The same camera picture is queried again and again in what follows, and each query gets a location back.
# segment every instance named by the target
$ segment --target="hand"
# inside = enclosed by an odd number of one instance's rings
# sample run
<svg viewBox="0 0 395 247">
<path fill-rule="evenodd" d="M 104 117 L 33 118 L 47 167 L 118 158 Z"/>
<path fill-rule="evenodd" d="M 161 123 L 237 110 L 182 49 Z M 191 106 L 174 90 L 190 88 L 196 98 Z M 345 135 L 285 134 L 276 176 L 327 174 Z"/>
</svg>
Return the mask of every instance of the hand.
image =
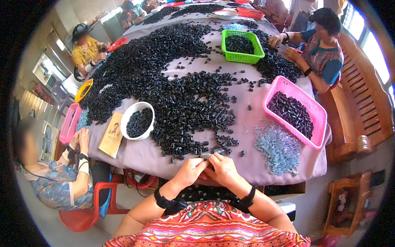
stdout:
<svg viewBox="0 0 395 247">
<path fill-rule="evenodd" d="M 97 63 L 100 59 L 105 59 L 107 55 L 103 52 L 100 52 L 99 54 L 96 55 L 96 57 L 93 59 L 93 62 Z"/>
<path fill-rule="evenodd" d="M 303 59 L 303 57 L 299 54 L 299 52 L 297 52 L 294 48 L 291 47 L 287 47 L 287 56 L 298 62 L 300 59 Z"/>
<path fill-rule="evenodd" d="M 213 165 L 214 170 L 212 168 L 206 168 L 204 173 L 207 177 L 212 178 L 220 185 L 231 190 L 231 188 L 237 186 L 239 181 L 242 179 L 231 158 L 214 153 L 210 156 L 209 161 Z"/>
<path fill-rule="evenodd" d="M 88 146 L 89 146 L 89 130 L 86 128 L 82 128 L 81 133 L 79 135 L 79 146 L 81 148 L 81 153 L 88 154 Z"/>
<path fill-rule="evenodd" d="M 69 144 L 69 146 L 70 146 L 72 149 L 74 149 L 74 150 L 77 148 L 77 145 L 79 144 L 79 135 L 81 134 L 81 130 L 82 130 L 82 129 L 80 129 L 79 131 L 77 131 L 77 132 L 74 134 L 73 139 L 71 140 L 71 142 L 70 142 L 70 144 Z"/>
<path fill-rule="evenodd" d="M 208 164 L 209 162 L 204 161 L 203 158 L 187 159 L 171 181 L 173 181 L 177 189 L 181 191 L 192 185 Z"/>
<path fill-rule="evenodd" d="M 141 16 L 139 16 L 139 17 L 137 17 L 136 19 L 134 19 L 134 23 L 136 24 L 136 23 L 139 23 L 140 21 L 142 21 L 143 20 L 143 18 L 141 17 Z"/>
<path fill-rule="evenodd" d="M 281 44 L 284 40 L 284 36 L 282 34 L 278 34 L 269 39 L 269 44 L 272 48 L 276 47 L 278 44 Z"/>
<path fill-rule="evenodd" d="M 103 44 L 103 48 L 105 48 L 105 49 L 110 48 L 110 46 L 111 46 L 110 42 L 107 42 L 107 43 L 104 43 L 104 44 Z"/>
</svg>

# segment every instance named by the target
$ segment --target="book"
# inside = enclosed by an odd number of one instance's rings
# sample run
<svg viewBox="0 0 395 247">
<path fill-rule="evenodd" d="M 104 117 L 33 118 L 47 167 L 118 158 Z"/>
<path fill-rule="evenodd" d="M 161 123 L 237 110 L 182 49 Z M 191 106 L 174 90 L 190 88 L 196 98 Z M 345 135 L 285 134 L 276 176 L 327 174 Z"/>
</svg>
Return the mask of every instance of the book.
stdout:
<svg viewBox="0 0 395 247">
<path fill-rule="evenodd" d="M 119 145 L 123 137 L 120 128 L 122 116 L 122 113 L 113 113 L 110 121 L 108 122 L 107 129 L 99 143 L 99 149 L 113 158 L 116 158 L 117 156 Z"/>
</svg>

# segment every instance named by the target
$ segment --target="wooden bench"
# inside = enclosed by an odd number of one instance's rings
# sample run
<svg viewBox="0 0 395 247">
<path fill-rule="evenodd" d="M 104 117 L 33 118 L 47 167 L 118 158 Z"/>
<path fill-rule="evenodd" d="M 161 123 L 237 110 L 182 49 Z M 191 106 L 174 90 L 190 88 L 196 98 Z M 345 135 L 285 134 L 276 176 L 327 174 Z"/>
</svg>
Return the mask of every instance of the wooden bench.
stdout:
<svg viewBox="0 0 395 247">
<path fill-rule="evenodd" d="M 338 40 L 344 54 L 341 86 L 320 95 L 332 129 L 326 147 L 329 162 L 374 152 L 394 132 L 391 101 L 374 66 L 349 35 Z"/>
</svg>

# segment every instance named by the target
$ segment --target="red patterned clothing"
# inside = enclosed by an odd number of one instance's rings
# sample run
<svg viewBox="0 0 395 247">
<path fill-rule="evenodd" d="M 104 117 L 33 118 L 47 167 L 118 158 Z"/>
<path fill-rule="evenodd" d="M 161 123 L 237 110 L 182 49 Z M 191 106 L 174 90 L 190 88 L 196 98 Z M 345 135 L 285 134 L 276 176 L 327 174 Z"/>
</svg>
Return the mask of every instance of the red patterned clothing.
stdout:
<svg viewBox="0 0 395 247">
<path fill-rule="evenodd" d="M 112 246 L 310 246 L 310 238 L 278 230 L 222 201 L 201 201 L 144 225 Z"/>
</svg>

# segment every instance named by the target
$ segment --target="floral blouse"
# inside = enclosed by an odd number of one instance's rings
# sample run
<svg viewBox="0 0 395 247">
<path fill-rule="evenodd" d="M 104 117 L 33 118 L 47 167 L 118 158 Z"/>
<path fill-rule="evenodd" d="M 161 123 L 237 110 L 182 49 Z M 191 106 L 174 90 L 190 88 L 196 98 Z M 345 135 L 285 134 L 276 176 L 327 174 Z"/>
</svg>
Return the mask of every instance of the floral blouse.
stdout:
<svg viewBox="0 0 395 247">
<path fill-rule="evenodd" d="M 58 164 L 55 160 L 41 162 L 47 168 L 25 171 L 25 177 L 32 184 L 36 197 L 47 207 L 69 211 L 93 208 L 93 180 L 89 174 L 88 193 L 74 199 L 73 183 L 77 179 L 77 165 Z"/>
</svg>

